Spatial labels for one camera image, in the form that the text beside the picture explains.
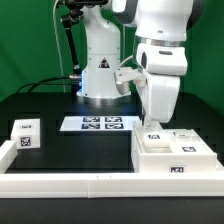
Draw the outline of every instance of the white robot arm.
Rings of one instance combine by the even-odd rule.
[[[121,69],[116,72],[115,79],[118,84],[136,79],[143,108],[152,121],[168,122],[172,117],[180,76],[187,71],[181,42],[186,40],[193,3],[194,0],[112,1],[117,19],[137,27],[133,57],[139,65],[139,70],[133,72],[135,75],[124,68],[125,78]]]

